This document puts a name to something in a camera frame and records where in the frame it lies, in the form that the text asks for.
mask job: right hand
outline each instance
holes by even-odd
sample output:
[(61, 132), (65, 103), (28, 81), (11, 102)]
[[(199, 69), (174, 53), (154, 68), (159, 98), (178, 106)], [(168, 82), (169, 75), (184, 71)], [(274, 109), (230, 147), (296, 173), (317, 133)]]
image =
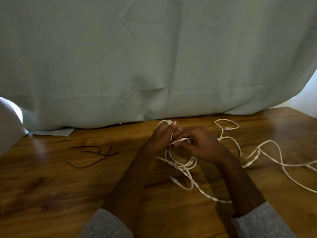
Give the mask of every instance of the right hand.
[(179, 141), (173, 144), (173, 148), (184, 149), (197, 158), (207, 162), (218, 163), (221, 157), (229, 150), (213, 136), (212, 132), (204, 126), (188, 128), (180, 132), (175, 140), (192, 138), (192, 140)]

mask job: wood grain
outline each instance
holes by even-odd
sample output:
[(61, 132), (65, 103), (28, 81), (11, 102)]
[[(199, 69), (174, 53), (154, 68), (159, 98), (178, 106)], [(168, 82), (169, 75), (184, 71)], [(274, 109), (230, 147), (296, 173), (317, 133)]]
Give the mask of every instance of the wood grain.
[[(182, 127), (204, 125), (218, 132), (213, 122), (219, 118), (240, 125), (226, 134), (237, 140), (243, 156), (271, 139), (280, 145), (287, 163), (316, 159), (317, 121), (291, 108), (268, 109), (250, 116), (220, 114), (175, 120)], [(76, 237), (157, 124), (154, 120), (78, 129), (70, 137), (22, 138), (0, 159), (1, 237)], [(224, 144), (238, 154), (231, 141), (225, 140)], [(119, 154), (86, 169), (70, 167), (66, 161), (85, 166), (102, 158), (79, 152), (96, 148), (68, 149), (83, 145), (100, 146), (104, 153), (113, 146), (113, 151)], [(278, 158), (274, 145), (265, 145), (263, 150)], [(180, 156), (180, 160), (189, 157), (184, 153)], [(317, 175), (313, 171), (306, 168), (287, 168), (287, 171), (300, 183), (317, 190)], [(298, 237), (317, 237), (317, 194), (291, 182), (277, 164), (263, 156), (247, 172)], [(136, 237), (236, 236), (230, 221), (231, 205), (216, 203), (196, 188), (183, 190), (169, 180), (169, 175), (190, 184), (179, 171), (154, 160), (146, 180)], [(229, 199), (223, 179), (212, 164), (199, 160), (192, 176), (206, 193)]]

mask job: white cord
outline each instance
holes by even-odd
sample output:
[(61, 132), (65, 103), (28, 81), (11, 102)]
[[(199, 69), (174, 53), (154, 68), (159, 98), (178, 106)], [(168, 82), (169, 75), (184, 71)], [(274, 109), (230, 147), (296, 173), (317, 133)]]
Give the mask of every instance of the white cord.
[[(220, 121), (220, 120), (225, 120), (225, 121), (228, 121), (228, 122), (231, 122), (233, 124), (236, 125), (236, 127), (234, 128), (231, 128), (231, 127), (222, 127), (221, 125), (219, 125), (217, 122)], [(158, 125), (160, 125), (162, 122), (167, 122), (168, 125), (170, 125), (172, 123), (171, 120), (162, 120)], [(218, 119), (214, 122), (217, 126), (219, 126), (221, 128), (221, 135), (220, 137), (217, 139), (218, 141), (222, 140), (222, 139), (231, 139), (235, 144), (236, 146), (238, 147), (239, 149), (239, 156), (242, 157), (242, 152), (241, 152), (241, 148), (239, 146), (239, 144), (237, 143), (237, 141), (230, 137), (230, 136), (225, 136), (223, 137), (223, 134), (224, 134), (224, 130), (233, 130), (233, 129), (237, 129), (239, 128), (239, 125), (236, 123), (236, 122), (233, 122), (229, 119)], [(170, 143), (170, 145), (174, 144), (175, 142), (179, 142), (179, 141), (183, 141), (183, 140), (186, 140), (186, 139), (192, 139), (192, 138), (182, 138), (181, 140), (177, 140), (177, 141), (174, 141), (172, 143)], [(272, 157), (270, 157), (267, 153), (265, 153), (264, 151), (261, 150), (261, 146), (263, 146), (264, 144), (266, 143), (269, 143), (269, 142), (272, 142), (273, 144), (275, 144), (277, 147), (278, 147), (278, 150), (279, 150), (279, 154), (280, 154), (280, 162), (273, 159)], [(286, 176), (288, 178), (290, 178), (291, 181), (293, 181), (294, 183), (298, 184), (299, 186), (301, 186), (302, 188), (306, 189), (306, 190), (309, 190), (311, 192), (314, 192), (314, 193), (317, 193), (316, 190), (313, 190), (313, 189), (310, 189), (310, 188), (307, 188), (306, 186), (303, 186), (302, 184), (298, 183), (297, 181), (295, 181), (285, 170), (284, 166), (287, 166), (287, 167), (302, 167), (302, 166), (305, 166), (315, 172), (317, 172), (317, 169), (315, 169), (314, 167), (311, 166), (311, 164), (315, 164), (317, 163), (317, 160), (314, 160), (314, 161), (311, 161), (311, 162), (308, 162), (308, 163), (305, 163), (305, 164), (284, 164), (283, 163), (283, 158), (282, 158), (282, 153), (281, 153), (281, 149), (280, 147), (278, 146), (278, 144), (276, 142), (274, 142), (273, 140), (267, 140), (261, 144), (259, 144), (256, 149), (248, 156), (248, 157), (243, 157), (244, 159), (248, 159), (250, 157), (252, 157), (256, 152), (256, 155), (254, 156), (254, 158), (248, 162), (246, 165), (243, 165), (242, 167), (247, 167), (249, 165), (251, 165), (255, 160), (257, 160), (259, 158), (259, 155), (262, 153), (264, 154), (265, 156), (269, 157), (273, 162), (277, 163), (277, 164), (280, 164), (282, 166), (282, 169), (284, 171), (284, 173), (286, 174)], [(174, 162), (171, 162), (169, 160), (167, 160), (167, 153), (169, 154), (170, 158), (174, 161)], [(194, 168), (197, 164), (197, 158), (192, 156), (189, 161), (186, 163), (186, 164), (182, 164), (178, 161), (176, 161), (173, 157), (172, 157), (172, 154), (169, 150), (165, 150), (165, 159), (162, 159), (160, 157), (156, 157), (157, 159), (160, 159), (160, 160), (163, 160), (165, 162), (167, 162), (169, 165), (173, 166), (175, 169), (178, 169), (180, 170), (186, 177), (188, 177), (191, 181), (191, 187), (190, 188), (186, 188), (184, 187), (178, 180), (176, 180), (174, 177), (170, 176), (170, 179), (175, 183), (177, 184), (178, 186), (182, 187), (183, 189), (186, 189), (186, 190), (191, 190), (194, 188), (194, 185), (196, 186), (196, 188), (200, 191), (200, 193), (202, 193), (204, 196), (206, 196), (207, 198), (210, 198), (214, 201), (218, 201), (218, 202), (221, 202), (223, 204), (226, 204), (226, 203), (231, 203), (231, 201), (226, 201), (226, 200), (219, 200), (215, 197), (211, 197), (210, 195), (207, 195), (201, 188), (199, 188), (198, 184), (193, 180), (192, 178), (192, 175), (191, 173), (189, 172), (190, 169)]]

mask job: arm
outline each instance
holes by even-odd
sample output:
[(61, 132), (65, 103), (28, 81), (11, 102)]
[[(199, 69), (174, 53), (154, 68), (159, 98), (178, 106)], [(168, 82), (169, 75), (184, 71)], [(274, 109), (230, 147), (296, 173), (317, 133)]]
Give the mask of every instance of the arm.
[(212, 162), (219, 169), (236, 214), (233, 223), (239, 237), (295, 237), (274, 208), (266, 202), (262, 193), (242, 168), (240, 161), (205, 127), (182, 131), (174, 143), (193, 156)]
[(176, 122), (158, 126), (80, 237), (133, 237), (149, 165), (169, 145), (175, 130)]

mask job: gray sweater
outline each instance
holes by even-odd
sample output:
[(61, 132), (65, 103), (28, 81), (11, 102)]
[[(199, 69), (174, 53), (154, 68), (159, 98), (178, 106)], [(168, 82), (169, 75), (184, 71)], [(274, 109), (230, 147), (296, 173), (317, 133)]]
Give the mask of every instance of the gray sweater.
[[(232, 222), (241, 238), (296, 237), (268, 202), (261, 204), (242, 217), (232, 218)], [(133, 238), (133, 233), (116, 216), (104, 209), (99, 209), (79, 237)]]

